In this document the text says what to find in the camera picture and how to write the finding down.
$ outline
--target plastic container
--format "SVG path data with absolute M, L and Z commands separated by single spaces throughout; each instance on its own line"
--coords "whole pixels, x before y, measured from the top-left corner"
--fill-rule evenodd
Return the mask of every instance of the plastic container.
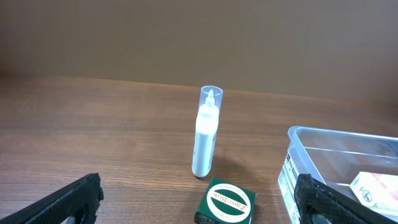
M 299 174 L 311 174 L 356 201 L 349 185 L 360 171 L 398 175 L 398 138 L 301 126 L 288 135 L 278 183 L 292 223 L 299 223 L 292 194 Z
M 192 172 L 196 177 L 205 177 L 211 169 L 222 99 L 222 89 L 201 88 L 192 158 Z

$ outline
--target bottle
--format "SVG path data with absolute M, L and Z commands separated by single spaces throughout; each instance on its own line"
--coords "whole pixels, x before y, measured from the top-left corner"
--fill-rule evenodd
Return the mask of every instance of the bottle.
M 222 99 L 222 89 L 201 88 L 192 159 L 192 172 L 196 177 L 205 177 L 211 169 Z

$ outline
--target green box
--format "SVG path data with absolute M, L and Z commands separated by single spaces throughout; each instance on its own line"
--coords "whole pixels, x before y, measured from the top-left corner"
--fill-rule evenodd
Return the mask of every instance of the green box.
M 250 224 L 256 193 L 213 177 L 194 221 L 197 224 Z

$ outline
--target clear plastic cap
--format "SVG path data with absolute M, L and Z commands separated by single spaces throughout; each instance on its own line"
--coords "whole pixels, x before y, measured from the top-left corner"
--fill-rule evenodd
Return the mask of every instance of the clear plastic cap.
M 217 106 L 221 109 L 221 101 L 223 100 L 223 90 L 217 86 L 204 86 L 200 91 L 199 108 L 201 105 Z

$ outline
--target wooden surface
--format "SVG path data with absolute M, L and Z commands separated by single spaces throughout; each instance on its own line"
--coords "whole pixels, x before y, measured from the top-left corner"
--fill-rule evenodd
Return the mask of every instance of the wooden surface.
M 193 223 L 212 175 L 258 193 L 254 224 L 288 223 L 277 186 L 293 125 L 398 136 L 389 105 L 224 92 L 213 168 L 191 172 L 200 89 L 67 77 L 0 80 L 0 218 L 90 172 L 97 223 Z

